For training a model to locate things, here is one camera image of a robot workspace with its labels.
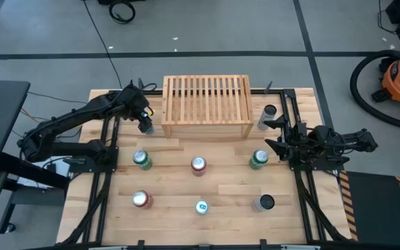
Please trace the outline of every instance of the wooden tabletop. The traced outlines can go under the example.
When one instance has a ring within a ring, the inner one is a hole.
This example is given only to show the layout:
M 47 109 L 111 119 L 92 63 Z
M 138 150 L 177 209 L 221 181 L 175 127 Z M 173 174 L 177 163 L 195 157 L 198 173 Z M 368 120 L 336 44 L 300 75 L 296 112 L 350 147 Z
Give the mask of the wooden tabletop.
M 92 90 L 90 98 L 107 91 Z M 307 126 L 322 124 L 313 89 L 297 88 L 296 94 L 301 118 Z M 138 240 L 145 240 L 147 245 L 259 244 L 260 239 L 266 239 L 268 244 L 306 242 L 294 174 L 287 162 L 281 162 L 263 141 L 276 139 L 280 130 L 259 131 L 254 126 L 249 137 L 243 139 L 240 126 L 188 126 L 173 128 L 172 137 L 166 139 L 160 125 L 161 97 L 147 98 L 155 111 L 155 132 L 141 134 L 137 122 L 122 121 L 120 126 L 119 163 L 110 184 L 103 244 L 136 245 Z M 278 95 L 253 95 L 252 101 L 255 121 L 267 104 L 277 107 L 276 117 L 282 115 Z M 102 124 L 84 124 L 80 142 L 98 139 Z M 149 171 L 134 164 L 132 156 L 138 149 L 149 153 L 153 161 Z M 260 170 L 248 165 L 256 149 L 269 152 L 269 161 Z M 203 156 L 208 163 L 202 177 L 191 172 L 193 156 Z M 336 179 L 323 172 L 314 172 L 314 177 L 321 209 L 349 238 Z M 67 238 L 84 216 L 91 183 L 92 174 L 81 174 L 70 183 L 57 242 Z M 134 207 L 131 195 L 138 190 L 153 195 L 152 208 Z M 253 212 L 250 205 L 261 194 L 272 195 L 276 205 L 267 212 Z M 207 215 L 195 213 L 194 205 L 199 199 L 209 203 Z M 317 239 L 314 215 L 311 209 L 308 211 Z M 91 239 L 97 217 L 92 221 Z

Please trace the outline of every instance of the black metal frame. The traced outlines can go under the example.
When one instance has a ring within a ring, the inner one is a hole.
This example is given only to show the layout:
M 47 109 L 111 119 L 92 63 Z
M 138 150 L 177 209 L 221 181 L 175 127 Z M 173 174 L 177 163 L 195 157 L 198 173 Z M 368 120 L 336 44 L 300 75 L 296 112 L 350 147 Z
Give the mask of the black metal frame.
M 161 95 L 163 93 L 162 90 L 152 90 L 146 91 L 146 95 Z M 284 90 L 263 90 L 257 89 L 251 90 L 251 94 L 279 94 L 281 98 L 282 110 L 283 114 L 285 115 L 285 119 L 288 122 L 288 126 L 291 126 L 290 121 L 290 114 L 288 112 L 288 104 L 287 98 L 291 99 L 292 109 L 294 113 L 295 122 L 300 122 L 300 114 L 299 114 L 299 107 L 297 105 L 296 94 L 294 89 L 284 89 Z M 101 132 L 101 141 L 106 142 L 106 135 L 108 130 L 108 122 L 109 119 L 105 119 L 103 123 L 103 128 Z M 117 142 L 117 135 L 119 130 L 119 118 L 115 118 L 115 125 L 114 131 L 112 133 L 112 142 L 110 147 L 116 147 Z M 394 245 L 381 245 L 381 244 L 363 244 L 353 241 L 348 241 L 342 235 L 337 232 L 337 229 L 332 226 L 329 222 L 328 218 L 319 208 L 319 202 L 317 199 L 317 192 L 315 188 L 315 182 L 313 178 L 313 170 L 307 169 L 305 171 L 307 181 L 308 181 L 308 191 L 303 183 L 301 171 L 297 169 L 292 169 L 294 171 L 294 176 L 296 179 L 297 190 L 299 193 L 299 203 L 301 207 L 301 215 L 303 220 L 303 228 L 306 235 L 306 242 L 308 246 L 318 246 L 322 247 L 322 249 L 356 249 L 356 250 L 363 250 L 363 249 L 400 249 L 400 246 Z M 100 190 L 99 194 L 97 195 L 97 189 L 99 185 L 99 173 L 94 173 L 94 178 L 92 180 L 92 188 L 90 192 L 90 200 L 89 206 L 87 209 L 87 213 L 84 218 L 81 220 L 80 224 L 77 226 L 76 230 L 72 233 L 72 235 L 65 240 L 64 242 L 57 244 L 53 247 L 42 247 L 38 248 L 38 250 L 49 250 L 49 249 L 56 249 L 56 250 L 63 250 L 63 249 L 89 249 L 93 247 L 102 247 L 101 242 L 103 239 L 103 230 L 104 230 L 104 221 L 106 218 L 106 208 L 108 202 L 108 191 L 110 186 L 110 180 L 112 177 L 112 173 L 107 173 L 103 187 Z M 307 209 L 307 203 L 310 205 L 312 210 L 315 212 L 315 219 L 317 222 L 317 231 L 319 234 L 320 240 L 314 240 L 313 234 L 311 231 L 310 225 L 310 218 Z M 89 242 L 90 237 L 90 227 L 92 216 L 97 210 L 98 206 L 101 204 L 99 221 L 97 225 L 97 236 L 94 242 Z M 329 232 L 332 238 L 335 240 L 334 242 L 326 241 L 326 234 L 325 229 Z M 80 235 L 83 234 L 82 243 L 76 243 L 79 239 Z M 231 249 L 238 249 L 238 250 L 270 250 L 270 249 L 294 249 L 294 245 L 291 244 L 267 244 L 267 241 L 264 239 L 260 240 L 260 244 L 253 244 L 253 245 L 162 245 L 162 246 L 145 246 L 144 240 L 139 240 L 136 246 L 117 246 L 116 248 L 112 247 L 109 248 L 112 250 L 117 249 L 129 249 L 129 250 L 145 250 L 145 249 L 152 249 L 152 250 L 169 250 L 169 249 L 180 249 L 180 250 L 231 250 Z

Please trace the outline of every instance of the concrete floor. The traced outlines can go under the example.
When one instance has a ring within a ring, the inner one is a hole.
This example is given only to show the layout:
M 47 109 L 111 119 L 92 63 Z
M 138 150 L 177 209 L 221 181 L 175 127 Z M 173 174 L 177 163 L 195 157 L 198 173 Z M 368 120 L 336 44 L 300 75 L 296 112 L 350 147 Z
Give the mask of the concrete floor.
M 389 2 L 382 1 L 382 7 Z M 249 74 L 252 87 L 270 81 L 280 88 L 314 87 L 338 132 L 367 128 L 379 144 L 374 153 L 352 154 L 345 168 L 400 176 L 400 128 L 368 115 L 349 92 L 351 72 L 363 58 L 355 53 L 311 56 L 312 51 L 400 50 L 397 37 L 376 25 L 377 0 L 146 0 L 133 3 L 137 16 L 128 25 L 114 23 L 107 7 L 95 0 L 87 4 L 106 46 L 112 47 L 123 85 L 141 77 L 161 87 L 163 76 L 170 74 Z M 386 15 L 383 22 L 392 27 Z M 230 53 L 183 54 L 190 51 Z M 29 81 L 32 92 L 85 101 L 93 88 L 118 88 L 103 52 L 82 1 L 0 0 L 0 58 L 7 59 L 0 60 L 0 80 Z M 376 65 L 370 66 L 359 80 L 366 94 L 378 84 Z M 32 95 L 24 104 L 32 115 L 46 118 L 75 107 L 79 105 Z M 400 117 L 398 105 L 384 103 L 380 108 Z M 23 133 L 34 126 L 20 115 L 13 130 Z M 4 151 L 16 154 L 17 139 L 12 134 Z M 0 214 L 8 195 L 0 197 Z M 12 216 L 17 230 L 0 235 L 0 249 L 52 245 L 61 212 L 59 207 L 18 206 Z

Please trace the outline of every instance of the vacuum hose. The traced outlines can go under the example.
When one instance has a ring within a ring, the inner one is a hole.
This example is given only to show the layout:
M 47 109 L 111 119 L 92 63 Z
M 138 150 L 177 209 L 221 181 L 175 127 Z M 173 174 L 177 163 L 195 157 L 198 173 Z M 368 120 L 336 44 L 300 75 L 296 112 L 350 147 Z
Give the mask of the vacuum hose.
M 351 94 L 353 95 L 354 101 L 359 104 L 361 108 L 363 108 L 365 111 L 373 115 L 374 117 L 387 122 L 391 125 L 395 125 L 400 127 L 400 119 L 393 118 L 389 115 L 386 115 L 382 113 L 381 111 L 373 108 L 371 105 L 369 105 L 359 94 L 358 91 L 358 77 L 362 69 L 369 64 L 371 61 L 376 60 L 378 58 L 382 57 L 389 57 L 394 60 L 400 60 L 400 52 L 399 51 L 393 51 L 393 50 L 384 50 L 384 51 L 379 51 L 375 53 L 372 56 L 366 57 L 364 60 L 362 60 L 358 66 L 353 71 L 353 74 L 351 75 L 350 79 L 350 90 Z

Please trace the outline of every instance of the orange vacuum cleaner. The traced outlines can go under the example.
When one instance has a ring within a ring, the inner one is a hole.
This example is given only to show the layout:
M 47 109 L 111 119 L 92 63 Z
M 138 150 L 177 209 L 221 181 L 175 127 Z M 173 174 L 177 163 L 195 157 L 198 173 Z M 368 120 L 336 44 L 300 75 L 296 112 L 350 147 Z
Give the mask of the orange vacuum cleaner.
M 382 102 L 388 99 L 400 102 L 400 51 L 385 50 L 379 51 L 362 60 L 354 69 L 350 80 L 350 90 L 356 103 L 373 116 L 389 124 L 400 127 L 400 119 L 393 118 L 369 105 L 359 94 L 358 77 L 362 69 L 371 61 L 378 58 L 382 59 L 379 70 L 384 74 L 382 80 L 382 89 L 372 94 L 375 102 Z

